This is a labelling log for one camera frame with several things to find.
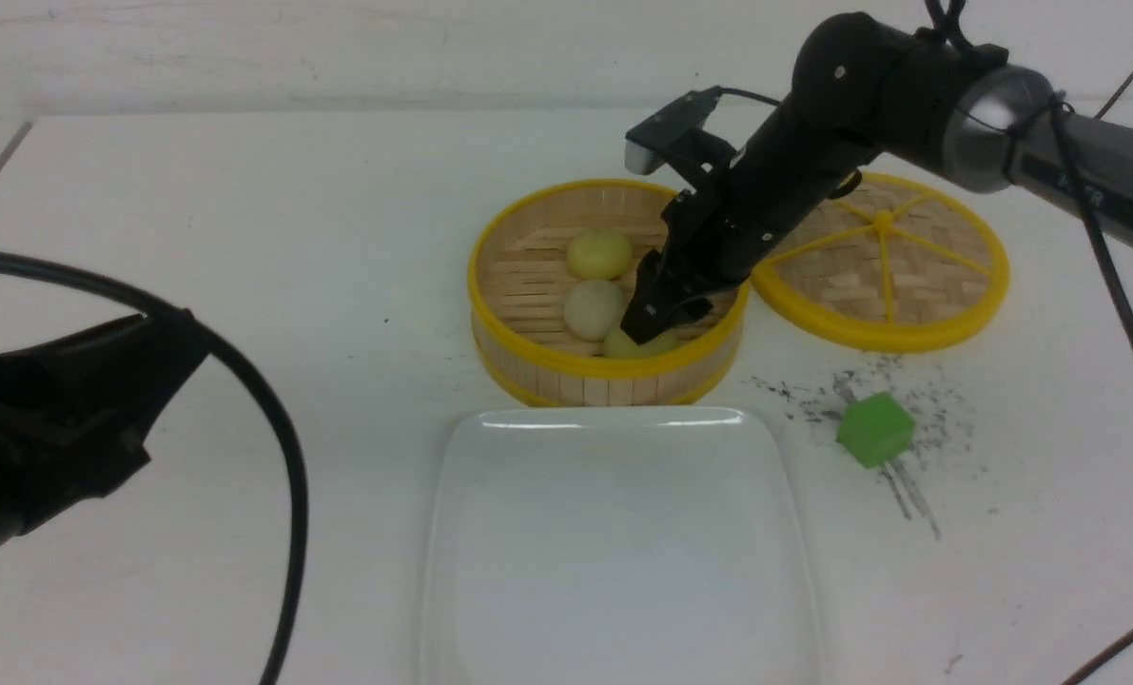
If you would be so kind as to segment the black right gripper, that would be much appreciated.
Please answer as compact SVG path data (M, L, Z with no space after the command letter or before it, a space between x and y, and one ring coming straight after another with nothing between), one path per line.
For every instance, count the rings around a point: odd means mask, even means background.
M857 132L817 128L801 114L770 114L670 222L665 250L639 262L623 333L644 345L701 322L714 296L741 285L870 157L870 143Z

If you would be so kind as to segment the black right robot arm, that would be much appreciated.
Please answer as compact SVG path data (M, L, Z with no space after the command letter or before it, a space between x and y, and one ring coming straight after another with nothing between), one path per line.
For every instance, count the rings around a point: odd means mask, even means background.
M695 89L627 131L627 168L684 179L666 243L636 271L621 328L637 343L700 322L880 153L966 191L1017 186L1133 248L1133 128L1071 111L1041 72L974 45L962 5L914 33L841 12L798 51L791 91L742 147L704 125L726 89Z

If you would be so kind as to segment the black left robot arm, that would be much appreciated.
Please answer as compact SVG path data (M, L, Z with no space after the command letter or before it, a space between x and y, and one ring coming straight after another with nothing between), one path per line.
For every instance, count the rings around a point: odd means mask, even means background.
M140 315L0 354L0 549L148 465L153 425L205 359Z

